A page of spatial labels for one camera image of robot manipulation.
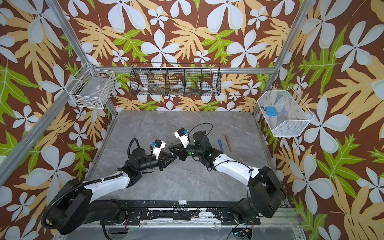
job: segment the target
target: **wall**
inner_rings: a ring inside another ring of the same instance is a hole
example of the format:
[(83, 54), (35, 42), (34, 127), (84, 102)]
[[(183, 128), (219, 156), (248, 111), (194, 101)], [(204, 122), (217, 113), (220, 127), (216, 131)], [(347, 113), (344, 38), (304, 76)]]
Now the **wall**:
[[(6, 161), (80, 64), (43, 0), (0, 1), (0, 7), (0, 161)], [(41, 229), (41, 213), (68, 180), (84, 179), (109, 122), (106, 109), (63, 108), (0, 188), (0, 239), (53, 238), (54, 231)]]
[(307, 239), (384, 238), (383, 13), (382, 1), (317, 2), (273, 87), (292, 86), (316, 117), (292, 138), (260, 121)]
[[(229, 5), (211, 0), (123, 2), (60, 1), (95, 65), (179, 62), (201, 66), (207, 62), (206, 66), (216, 63), (216, 67), (218, 63), (221, 67), (271, 67), (300, 5), (280, 0), (229, 1)], [(231, 16), (226, 8), (233, 12)], [(140, 97), (130, 94), (129, 75), (118, 74), (112, 100), (118, 110), (252, 111), (266, 78), (225, 74), (222, 94), (215, 99)]]

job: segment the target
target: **aluminum frame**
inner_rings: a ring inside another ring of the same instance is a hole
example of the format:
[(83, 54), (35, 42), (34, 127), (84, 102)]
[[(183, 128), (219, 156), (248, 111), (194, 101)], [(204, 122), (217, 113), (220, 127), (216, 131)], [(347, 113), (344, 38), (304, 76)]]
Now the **aluminum frame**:
[[(72, 89), (75, 84), (76, 82), (72, 81), (69, 84), (68, 89)], [(28, 154), (33, 145), (39, 140), (40, 136), (45, 132), (69, 100), (70, 96), (68, 94), (60, 94), (31, 130), (27, 132), (23, 139), (16, 145), (10, 154), (8, 154), (5, 161), (0, 165), (0, 186), (2, 186), (9, 176), (11, 176), (12, 172), (16, 170), (19, 163)]]
[(263, 91), (260, 94), (261, 96), (267, 91), (267, 89), (270, 88), (272, 83), (277, 78), (277, 74), (279, 74), (279, 69), (282, 66), (282, 62), (285, 56), (291, 49), (297, 34), (301, 31), (301, 26), (304, 23), (305, 17), (308, 15), (310, 7), (313, 6), (315, 3), (316, 3), (316, 0), (304, 0), (304, 2), (302, 3), (299, 9), (299, 12), (295, 17), (295, 20), (292, 23), (288, 36), (283, 44), (283, 47), (281, 48), (280, 54), (277, 57), (276, 63), (273, 66), (274, 72), (265, 83), (265, 87), (263, 88)]
[[(173, 208), (167, 207), (156, 207), (156, 208), (147, 208), (148, 210), (174, 210)], [(211, 208), (198, 208), (202, 212), (209, 212)], [(184, 211), (193, 211), (196, 208), (184, 208)], [(260, 225), (254, 225), (253, 228), (268, 228), (268, 227), (290, 227), (295, 235), (296, 239), (305, 240), (305, 234), (300, 227), (301, 217), (296, 211), (295, 208), (291, 207), (280, 207), (275, 215), (272, 218), (260, 217)], [(79, 226), (79, 228), (89, 228), (99, 229), (100, 222), (92, 222)], [(221, 221), (216, 218), (192, 218), (190, 221), (188, 220), (172, 220), (171, 218), (158, 218), (152, 220), (141, 220), (140, 225), (127, 225), (127, 228), (222, 228), (222, 229), (231, 229), (231, 228), (244, 228), (246, 225), (222, 225)], [(119, 229), (124, 229), (123, 225), (106, 225), (107, 231), (109, 229), (114, 229), (115, 232)], [(69, 239), (69, 235), (61, 235), (59, 232), (54, 237), (55, 240), (58, 239)]]
[(115, 127), (117, 119), (118, 119), (118, 113), (116, 112), (116, 108), (113, 105), (111, 99), (109, 99), (107, 101), (106, 105), (107, 105), (107, 107), (108, 107), (108, 109), (112, 115), (112, 120), (111, 120), (111, 123), (109, 124), (107, 132), (105, 134), (105, 138), (101, 142), (101, 147), (98, 149), (95, 157), (92, 160), (92, 167), (91, 167), (91, 169), (89, 169), (89, 174), (84, 178), (84, 181), (88, 181), (89, 179), (91, 179), (93, 173), (95, 172), (96, 166), (100, 160), (101, 155), (103, 154), (105, 146), (107, 146), (108, 139), (111, 136), (113, 128)]
[(85, 51), (83, 50), (79, 39), (76, 36), (75, 31), (73, 30), (71, 24), (66, 19), (64, 11), (61, 8), (58, 0), (45, 0), (48, 7), (54, 12), (60, 26), (61, 30), (64, 32), (65, 36), (68, 39), (68, 42), (72, 45), (74, 52), (80, 58), (81, 65), (89, 64), (90, 61), (87, 58)]
[[(97, 69), (103, 69), (108, 71), (114, 71), (115, 73), (130, 73), (132, 67), (100, 67), (96, 66)], [(275, 72), (274, 68), (223, 68), (220, 67), (220, 72), (222, 74), (273, 74)]]

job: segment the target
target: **white flower pattern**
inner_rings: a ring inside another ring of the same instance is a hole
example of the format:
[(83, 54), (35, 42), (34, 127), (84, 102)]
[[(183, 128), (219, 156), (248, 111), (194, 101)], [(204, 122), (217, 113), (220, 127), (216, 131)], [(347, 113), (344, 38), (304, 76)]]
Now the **white flower pattern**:
[(114, 89), (112, 89), (112, 91), (111, 91), (112, 96), (117, 96), (118, 93), (120, 93), (121, 95), (124, 95), (124, 93), (125, 93), (124, 90), (120, 89), (120, 88), (121, 88), (121, 83), (116, 82)]
[(65, 185), (69, 180), (73, 179), (69, 173), (62, 171), (61, 169), (72, 165), (75, 154), (73, 152), (66, 153), (59, 164), (59, 149), (55, 146), (48, 145), (41, 151), (41, 156), (44, 161), (53, 168), (53, 170), (35, 168), (28, 175), (25, 183), (31, 187), (37, 187), (52, 177), (46, 197), (47, 203), (49, 204), (59, 192), (59, 181), (61, 185)]
[[(92, 50), (93, 50), (93, 44), (92, 44), (92, 43), (83, 43), (83, 44), (81, 45), (81, 47), (83, 48), (83, 50), (84, 50), (85, 53), (90, 53), (90, 52), (92, 52)], [(97, 62), (97, 60), (96, 60), (94, 57), (92, 57), (92, 56), (89, 55), (89, 54), (86, 54), (86, 56), (87, 56), (88, 61), (90, 61), (93, 65), (95, 65), (95, 66), (100, 66), (100, 64)]]
[(87, 125), (84, 125), (81, 130), (80, 130), (80, 126), (77, 122), (75, 122), (73, 124), (73, 129), (76, 131), (76, 132), (70, 132), (70, 139), (72, 141), (76, 140), (76, 145), (78, 147), (81, 146), (81, 139), (88, 139), (87, 135), (85, 134), (85, 132), (87, 131)]
[(18, 226), (12, 226), (8, 228), (7, 232), (5, 233), (4, 239), (5, 240), (34, 240), (39, 236), (39, 234), (36, 231), (31, 232), (31, 230), (36, 224), (36, 220), (37, 220), (37, 216), (31, 218), (31, 220), (25, 226), (23, 234), (20, 233), (20, 228)]
[(156, 25), (156, 23), (159, 22), (161, 29), (164, 30), (164, 22), (166, 22), (169, 18), (161, 16), (163, 14), (163, 7), (159, 6), (157, 8), (157, 12), (153, 8), (148, 9), (148, 14), (155, 17), (151, 19), (151, 25)]
[(4, 18), (6, 16), (7, 18), (13, 18), (13, 13), (11, 10), (7, 8), (0, 8), (0, 24), (5, 26), (7, 24), (7, 20)]
[(352, 46), (344, 44), (336, 50), (335, 56), (337, 58), (341, 58), (350, 52), (341, 67), (341, 72), (344, 72), (353, 64), (355, 56), (357, 63), (359, 63), (360, 65), (369, 65), (372, 63), (371, 54), (363, 49), (360, 49), (360, 47), (372, 43), (373, 41), (378, 39), (384, 31), (384, 25), (379, 24), (373, 26), (367, 32), (367, 34), (365, 34), (364, 38), (359, 42), (364, 29), (365, 21), (357, 23), (349, 34), (349, 40), (351, 41)]
[[(39, 85), (49, 93), (57, 92), (57, 94), (55, 94), (55, 96), (53, 97), (53, 100), (56, 100), (60, 96), (60, 94), (62, 94), (63, 92), (66, 92), (66, 87), (71, 83), (71, 81), (73, 80), (73, 77), (72, 76), (69, 77), (67, 83), (64, 85), (64, 70), (58, 64), (55, 64), (53, 66), (53, 75), (55, 76), (56, 80), (59, 82), (59, 85), (46, 80), (40, 81)], [(72, 107), (75, 106), (75, 104), (71, 99), (68, 101), (68, 103)]]
[(197, 50), (196, 51), (196, 58), (193, 59), (193, 62), (198, 63), (201, 61), (201, 63), (205, 63), (207, 61), (210, 61), (211, 58), (206, 57), (207, 54), (208, 54), (208, 50), (204, 50), (204, 54), (201, 54), (201, 52), (199, 50)]
[(153, 54), (158, 53), (155, 57), (152, 58), (151, 63), (154, 67), (160, 67), (164, 57), (168, 63), (172, 66), (177, 67), (177, 60), (174, 56), (167, 53), (175, 53), (179, 48), (180, 44), (173, 43), (165, 48), (163, 48), (164, 43), (166, 41), (166, 36), (164, 33), (158, 29), (153, 35), (153, 39), (155, 40), (156, 46), (150, 42), (145, 42), (141, 45), (141, 51), (145, 54)]
[(61, 28), (60, 23), (50, 8), (43, 12), (44, 0), (33, 0), (32, 2), (35, 7), (33, 7), (28, 0), (10, 1), (21, 10), (35, 15), (35, 18), (28, 26), (28, 39), (30, 43), (41, 43), (44, 39), (45, 32), (48, 40), (57, 48), (61, 49), (61, 42), (48, 22), (52, 23), (57, 28)]
[[(275, 156), (273, 156), (273, 158), (272, 158), (272, 164), (273, 164), (274, 168), (276, 169), (276, 157)], [(284, 174), (281, 170), (276, 169), (276, 173), (277, 173), (277, 177), (279, 178), (280, 181), (284, 180)]]
[(89, 163), (89, 166), (85, 168), (85, 176), (84, 176), (84, 179), (87, 179), (88, 175), (90, 174), (90, 170), (92, 168), (92, 162)]
[(279, 2), (272, 10), (272, 17), (277, 17), (281, 10), (283, 9), (283, 4), (285, 4), (284, 13), (285, 15), (289, 15), (293, 12), (293, 9), (295, 8), (295, 2), (292, 0), (282, 0)]
[(16, 121), (13, 122), (13, 126), (12, 128), (17, 128), (19, 126), (21, 126), (23, 123), (24, 124), (24, 129), (28, 132), (30, 129), (31, 129), (31, 126), (29, 125), (30, 123), (35, 123), (37, 122), (37, 117), (35, 116), (35, 114), (33, 114), (32, 116), (29, 116), (32, 112), (32, 109), (29, 105), (26, 105), (24, 108), (23, 108), (23, 115), (21, 115), (18, 111), (13, 111), (15, 117), (17, 118)]
[(244, 96), (248, 96), (249, 93), (252, 93), (252, 95), (256, 95), (257, 94), (257, 88), (261, 86), (262, 83), (260, 82), (257, 82), (255, 84), (253, 84), (253, 80), (249, 80), (248, 82), (248, 85), (242, 85), (241, 88), (242, 89), (246, 89), (246, 91), (244, 92)]
[(260, 8), (260, 12), (258, 12), (256, 8), (252, 9), (250, 15), (254, 16), (255, 18), (251, 18), (250, 20), (248, 20), (248, 25), (252, 25), (256, 22), (256, 29), (259, 29), (261, 22), (268, 19), (266, 16), (262, 16), (265, 11), (266, 6)]
[(251, 47), (251, 45), (256, 40), (256, 36), (257, 36), (256, 31), (252, 29), (244, 37), (244, 47), (238, 42), (234, 42), (228, 45), (227, 47), (228, 54), (233, 55), (236, 53), (241, 53), (239, 56), (232, 59), (231, 67), (240, 66), (244, 60), (244, 56), (247, 57), (247, 62), (250, 66), (255, 67), (257, 65), (257, 57), (251, 53), (261, 52), (266, 47), (266, 43), (260, 43)]
[(124, 51), (122, 49), (119, 50), (119, 52), (116, 52), (115, 50), (112, 50), (112, 54), (115, 56), (113, 58), (113, 61), (117, 63), (118, 61), (121, 61), (121, 64), (125, 64), (125, 61), (128, 61), (129, 58), (124, 57)]
[(84, 116), (87, 114), (87, 111), (83, 107), (79, 107), (79, 109), (75, 108), (74, 112), (76, 113), (76, 120), (84, 121)]
[(216, 112), (240, 112), (243, 108), (233, 108), (235, 106), (235, 102), (229, 102), (227, 104), (227, 108), (218, 107), (215, 109)]
[(103, 139), (105, 138), (105, 135), (107, 134), (107, 131), (104, 128), (102, 128), (100, 133), (101, 133), (101, 141), (97, 142), (96, 145), (95, 145), (95, 147), (97, 149), (101, 148), (101, 143), (102, 143)]
[(179, 4), (181, 6), (181, 10), (183, 11), (185, 16), (188, 16), (191, 13), (191, 4), (186, 0), (176, 0), (172, 7), (170, 7), (170, 15), (175, 18), (179, 15)]
[(280, 80), (284, 80), (287, 77), (287, 69), (283, 67), (283, 65), (288, 64), (291, 62), (293, 52), (288, 52), (285, 56), (283, 61), (281, 62), (281, 67), (279, 68), (279, 78)]
[(304, 145), (301, 145), (300, 143), (303, 141), (303, 137), (300, 136), (299, 138), (297, 137), (294, 137), (293, 140), (295, 141), (294, 143), (292, 143), (292, 148), (293, 149), (296, 149), (296, 153), (298, 156), (301, 155), (301, 151), (305, 151), (305, 147)]
[(320, 2), (320, 19), (311, 18), (308, 19), (303, 25), (301, 26), (301, 31), (303, 34), (309, 34), (307, 39), (305, 40), (304, 47), (303, 47), (303, 55), (305, 55), (308, 50), (311, 48), (313, 42), (315, 41), (317, 35), (319, 34), (319, 31), (321, 29), (320, 33), (320, 40), (319, 40), (319, 46), (322, 49), (329, 48), (331, 43), (333, 42), (333, 38), (335, 37), (335, 26), (331, 23), (327, 23), (326, 21), (329, 21), (331, 19), (336, 18), (340, 14), (342, 14), (348, 6), (351, 4), (352, 0), (336, 0), (336, 2), (333, 4), (332, 8), (329, 12), (327, 12), (329, 5), (331, 4), (330, 0), (324, 0)]
[(243, 0), (205, 0), (211, 5), (221, 4), (215, 8), (207, 17), (208, 30), (217, 33), (223, 23), (225, 9), (228, 9), (228, 25), (230, 29), (240, 29), (243, 26), (243, 13), (232, 3)]
[(235, 93), (229, 93), (230, 97), (228, 97), (229, 100), (233, 99), (235, 102), (236, 100), (241, 97), (241, 94), (239, 91), (235, 92)]
[(169, 98), (169, 100), (171, 100), (171, 101), (173, 101), (173, 99), (176, 97), (176, 95), (172, 95), (172, 94), (168, 94), (168, 95), (166, 95), (166, 96), (164, 96), (164, 99), (168, 99)]
[(29, 212), (31, 211), (31, 209), (28, 207), (28, 205), (31, 205), (35, 201), (36, 196), (32, 195), (28, 198), (28, 200), (26, 200), (27, 196), (28, 196), (28, 193), (23, 192), (22, 194), (20, 194), (20, 197), (19, 197), (20, 204), (12, 204), (7, 207), (8, 212), (14, 212), (12, 214), (11, 221), (14, 221), (21, 212), (23, 213), (23, 216), (29, 215)]
[(79, 13), (77, 12), (77, 9), (75, 7), (75, 4), (83, 14), (85, 14), (85, 15), (89, 14), (89, 9), (83, 1), (81, 1), (81, 0), (69, 0), (68, 11), (70, 12), (70, 14), (73, 17), (77, 17), (79, 15)]
[(301, 88), (306, 89), (308, 87), (308, 83), (304, 82), (304, 79), (305, 79), (305, 75), (302, 77), (299, 77), (299, 76), (296, 77), (297, 84), (293, 86), (293, 89), (297, 90), (297, 94), (300, 94), (302, 92)]
[(369, 189), (373, 189), (369, 193), (369, 199), (372, 203), (376, 202), (383, 202), (382, 197), (380, 196), (380, 192), (384, 194), (384, 177), (378, 177), (377, 174), (370, 169), (369, 167), (366, 167), (366, 172), (371, 180), (371, 182), (368, 182), (365, 179), (358, 179), (356, 182), (360, 187), (366, 187), (369, 186)]
[(329, 234), (323, 227), (318, 226), (317, 229), (319, 230), (320, 235), (325, 240), (338, 240), (341, 237), (341, 232), (339, 228), (334, 224), (329, 225)]
[(12, 202), (12, 190), (9, 187), (0, 187), (0, 207)]
[(320, 146), (321, 148), (329, 153), (334, 153), (339, 149), (339, 146), (336, 140), (327, 132), (325, 128), (329, 128), (333, 131), (343, 132), (349, 126), (351, 119), (343, 114), (336, 114), (330, 117), (324, 122), (325, 114), (328, 109), (327, 96), (323, 95), (317, 104), (316, 112), (317, 117), (315, 116), (311, 124), (317, 126), (316, 128), (310, 128), (304, 133), (304, 141), (314, 142), (320, 132)]
[(11, 60), (12, 62), (18, 63), (17, 59), (16, 59), (16, 56), (10, 50), (4, 48), (4, 47), (12, 47), (14, 44), (15, 44), (15, 38), (14, 37), (7, 36), (7, 35), (0, 36), (0, 53), (4, 57), (6, 57), (9, 60)]
[(297, 193), (306, 188), (305, 191), (305, 204), (312, 214), (317, 212), (317, 200), (312, 190), (317, 193), (321, 198), (328, 199), (333, 195), (333, 184), (332, 182), (325, 177), (321, 177), (315, 180), (310, 180), (310, 177), (315, 172), (317, 168), (317, 163), (312, 154), (309, 154), (304, 159), (304, 174), (301, 172), (300, 168), (296, 163), (290, 161), (290, 167), (293, 174), (298, 177), (300, 180), (295, 179), (292, 185), (292, 191)]
[(280, 147), (285, 147), (286, 149), (289, 149), (289, 144), (287, 139), (291, 139), (291, 137), (282, 137), (280, 140)]
[(104, 4), (116, 4), (108, 12), (108, 20), (113, 29), (123, 33), (125, 32), (125, 20), (122, 10), (124, 9), (128, 15), (128, 18), (132, 26), (136, 29), (145, 29), (146, 23), (143, 15), (134, 9), (132, 6), (127, 3), (133, 0), (99, 0), (99, 2)]
[(166, 107), (167, 108), (165, 108), (165, 107), (158, 107), (158, 108), (156, 108), (156, 110), (157, 111), (182, 111), (183, 110), (183, 108), (174, 108), (174, 109), (172, 109), (173, 106), (174, 106), (173, 102), (172, 101), (168, 101), (166, 103)]

